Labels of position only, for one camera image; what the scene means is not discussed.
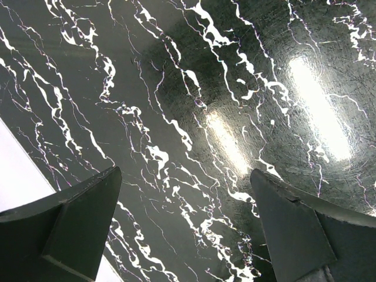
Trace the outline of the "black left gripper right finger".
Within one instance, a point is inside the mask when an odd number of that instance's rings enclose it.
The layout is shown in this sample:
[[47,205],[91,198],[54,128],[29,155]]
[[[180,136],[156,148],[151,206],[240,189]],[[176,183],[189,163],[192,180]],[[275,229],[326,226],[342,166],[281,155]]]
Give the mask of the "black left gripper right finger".
[[375,281],[375,217],[259,169],[250,183],[277,281]]

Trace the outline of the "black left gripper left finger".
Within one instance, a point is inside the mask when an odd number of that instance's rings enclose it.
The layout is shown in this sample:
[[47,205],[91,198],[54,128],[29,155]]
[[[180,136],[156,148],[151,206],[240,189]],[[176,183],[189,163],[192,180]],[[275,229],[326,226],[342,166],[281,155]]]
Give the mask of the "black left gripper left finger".
[[1,281],[95,281],[121,184],[110,167],[1,212]]

